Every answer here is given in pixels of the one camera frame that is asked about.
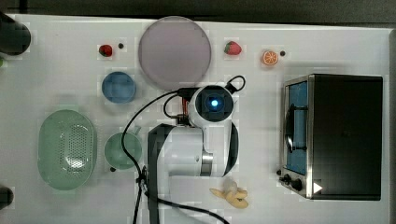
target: small bowl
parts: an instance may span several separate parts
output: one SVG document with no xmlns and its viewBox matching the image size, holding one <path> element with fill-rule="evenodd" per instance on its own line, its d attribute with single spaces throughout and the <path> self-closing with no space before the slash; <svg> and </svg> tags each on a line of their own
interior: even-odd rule
<svg viewBox="0 0 396 224">
<path fill-rule="evenodd" d="M 110 102 L 126 104 L 134 99 L 136 85 L 134 80 L 127 74 L 113 72 L 103 80 L 102 93 Z"/>
<path fill-rule="evenodd" d="M 125 134 L 125 148 L 136 159 L 140 160 L 142 156 L 142 146 L 137 137 L 140 127 L 136 127 L 133 133 Z M 116 133 L 111 136 L 105 145 L 105 158 L 111 167 L 118 170 L 126 170 L 134 167 L 134 163 L 122 150 L 121 146 L 122 133 Z"/>
</svg>

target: toy orange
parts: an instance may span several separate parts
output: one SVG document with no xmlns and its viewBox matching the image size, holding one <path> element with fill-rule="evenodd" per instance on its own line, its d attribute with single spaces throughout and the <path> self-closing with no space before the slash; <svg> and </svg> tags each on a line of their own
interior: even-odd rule
<svg viewBox="0 0 396 224">
<path fill-rule="evenodd" d="M 265 51 L 262 55 L 262 63 L 266 65 L 274 65 L 277 63 L 277 54 L 271 50 Z"/>
</svg>

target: toaster oven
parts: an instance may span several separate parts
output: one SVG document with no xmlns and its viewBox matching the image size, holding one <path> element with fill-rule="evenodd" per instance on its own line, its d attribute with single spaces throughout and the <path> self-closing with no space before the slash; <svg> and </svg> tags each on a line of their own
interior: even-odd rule
<svg viewBox="0 0 396 224">
<path fill-rule="evenodd" d="M 283 93 L 281 184 L 313 200 L 380 200 L 382 77 L 313 74 Z"/>
</svg>

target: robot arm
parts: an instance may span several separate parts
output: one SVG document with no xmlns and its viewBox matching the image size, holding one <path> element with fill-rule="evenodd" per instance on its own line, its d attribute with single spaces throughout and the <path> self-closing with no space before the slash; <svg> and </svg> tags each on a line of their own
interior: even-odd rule
<svg viewBox="0 0 396 224">
<path fill-rule="evenodd" d="M 238 133 L 232 123 L 234 91 L 227 86 L 193 89 L 188 105 L 193 127 L 162 124 L 150 131 L 150 195 L 171 201 L 169 180 L 173 175 L 222 177 L 232 169 L 238 153 Z M 170 209 L 152 200 L 148 208 L 150 223 L 163 223 L 165 211 Z"/>
</svg>

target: oven window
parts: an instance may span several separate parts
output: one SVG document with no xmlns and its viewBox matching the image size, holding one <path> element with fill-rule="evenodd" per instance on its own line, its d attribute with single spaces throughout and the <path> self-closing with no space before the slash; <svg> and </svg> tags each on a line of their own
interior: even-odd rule
<svg viewBox="0 0 396 224">
<path fill-rule="evenodd" d="M 306 173 L 306 118 L 308 107 L 308 85 L 307 82 L 289 86 L 289 104 L 286 108 L 293 113 L 293 135 L 292 147 L 286 149 L 286 168 L 301 175 Z"/>
</svg>

